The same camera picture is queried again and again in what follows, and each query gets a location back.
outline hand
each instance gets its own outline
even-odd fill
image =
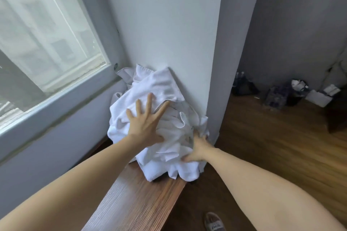
[[[200,137],[199,133],[195,130],[194,131],[194,146],[193,151],[184,157],[182,157],[183,162],[192,162],[192,161],[204,161],[206,157],[206,153],[213,149],[214,146],[212,146],[207,140],[206,135],[203,137]]]
[[[166,101],[155,114],[151,114],[152,98],[153,93],[149,93],[144,114],[141,110],[140,99],[137,99],[136,101],[136,117],[132,115],[131,110],[126,110],[127,116],[130,120],[128,136],[135,137],[144,145],[144,148],[164,141],[164,137],[158,135],[155,131],[160,118],[170,105],[170,101]]]

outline wooden bench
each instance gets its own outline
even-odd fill
[[[112,142],[99,143],[86,157]],[[128,164],[112,185],[83,231],[158,231],[163,227],[186,182],[167,174],[149,182],[137,162]]]

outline person's right arm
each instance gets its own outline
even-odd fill
[[[183,161],[210,163],[258,231],[346,231],[316,199],[291,182],[194,136]]]

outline sandal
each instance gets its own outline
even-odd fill
[[[222,220],[215,213],[206,213],[204,223],[206,231],[225,231]]]

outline person's left hand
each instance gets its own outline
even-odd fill
[[[127,116],[130,120],[128,135],[136,137],[144,147],[164,141],[164,137],[158,135],[156,129],[160,118],[170,105],[170,101],[166,101],[155,114],[152,114],[152,98],[153,93],[149,93],[145,113],[142,113],[140,99],[137,99],[136,101],[136,117],[132,115],[131,110],[126,110]]]

